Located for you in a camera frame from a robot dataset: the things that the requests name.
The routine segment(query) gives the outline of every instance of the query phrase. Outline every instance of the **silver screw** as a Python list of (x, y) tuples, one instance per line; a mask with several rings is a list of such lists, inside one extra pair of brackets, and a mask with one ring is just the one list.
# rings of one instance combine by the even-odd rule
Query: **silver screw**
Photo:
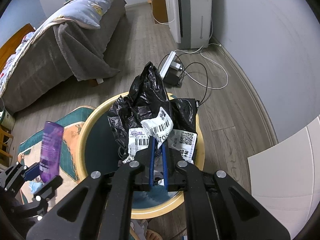
[(217, 171), (217, 176), (218, 176), (219, 178), (224, 178), (226, 175), (227, 175), (227, 174), (226, 174), (225, 171)]
[(132, 161), (132, 162), (130, 162), (129, 165), (130, 165), (130, 167), (135, 168), (135, 167), (139, 166), (139, 162), (138, 161)]
[(92, 173), (91, 173), (91, 178), (93, 178), (93, 179), (97, 179), (97, 178), (99, 178), (101, 176), (101, 173), (99, 172), (99, 171), (93, 171)]
[(183, 167), (186, 167), (188, 165), (188, 163), (186, 161), (178, 161), (178, 166), (183, 168)]

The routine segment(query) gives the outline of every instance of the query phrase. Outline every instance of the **wooden floor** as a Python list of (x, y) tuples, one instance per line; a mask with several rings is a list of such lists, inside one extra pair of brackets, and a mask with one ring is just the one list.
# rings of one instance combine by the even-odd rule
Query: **wooden floor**
[[(11, 148), (14, 160), (19, 144), (41, 130), (45, 121), (56, 121), (81, 105), (97, 107), (108, 98), (128, 91), (134, 77), (141, 73), (147, 62), (157, 66), (164, 55), (177, 49), (168, 26), (154, 24), (149, 4), (127, 7), (126, 11), (127, 16), (120, 20), (104, 57), (110, 66), (121, 72), (97, 87), (70, 78), (18, 112), (13, 129), (14, 148)], [(213, 173), (223, 169), (250, 192), (247, 157), (271, 147), (272, 143), (252, 95), (230, 60), (215, 45), (205, 49), (204, 54), (222, 64), (229, 75), (228, 86), (209, 90), (198, 111), (205, 142), (204, 171)], [(185, 66), (193, 61), (203, 63), (209, 73), (210, 87), (225, 84), (225, 73), (200, 55), (182, 55), (180, 59)], [(188, 69), (195, 79), (205, 84), (201, 65), (193, 64)], [(201, 100), (205, 88), (185, 77), (180, 88), (168, 88), (167, 91), (177, 97)], [(184, 205), (152, 219), (149, 226), (164, 240), (180, 239), (186, 234)]]

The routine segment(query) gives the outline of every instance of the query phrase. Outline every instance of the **purple plastic bottle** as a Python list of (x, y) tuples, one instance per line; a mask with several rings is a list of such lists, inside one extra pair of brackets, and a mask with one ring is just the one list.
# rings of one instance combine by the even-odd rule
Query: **purple plastic bottle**
[(55, 122), (45, 122), (39, 166), (40, 177), (44, 183), (59, 175), (62, 136), (63, 126)]

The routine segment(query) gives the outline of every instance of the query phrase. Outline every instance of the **gray bed skirt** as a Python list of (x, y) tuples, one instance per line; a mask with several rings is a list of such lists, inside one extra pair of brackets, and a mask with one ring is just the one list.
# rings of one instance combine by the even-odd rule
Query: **gray bed skirt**
[(103, 60), (103, 53), (125, 14), (124, 5), (124, 0), (114, 0), (98, 30), (83, 29), (73, 21), (50, 27), (30, 46), (9, 79), (2, 96), (6, 110), (13, 114), (26, 108), (72, 75), (78, 81), (116, 75), (119, 71)]

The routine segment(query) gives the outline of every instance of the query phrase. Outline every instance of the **wooden chair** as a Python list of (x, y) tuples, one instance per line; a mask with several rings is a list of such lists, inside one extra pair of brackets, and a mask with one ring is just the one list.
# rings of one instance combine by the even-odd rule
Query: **wooden chair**
[[(4, 130), (2, 130), (0, 128), (0, 144), (5, 146), (7, 148), (7, 151), (9, 151), (9, 146), (6, 143), (4, 143), (4, 137), (5, 136), (7, 136), (8, 138), (13, 139), (13, 136), (10, 133), (7, 133), (7, 132), (5, 132)], [(7, 157), (9, 157), (9, 158), (11, 158), (11, 161), (12, 161), (13, 156), (11, 154), (9, 154), (8, 152), (5, 152), (4, 150), (2, 150), (2, 146), (0, 147), (0, 153), (5, 155), (5, 156), (7, 156)]]

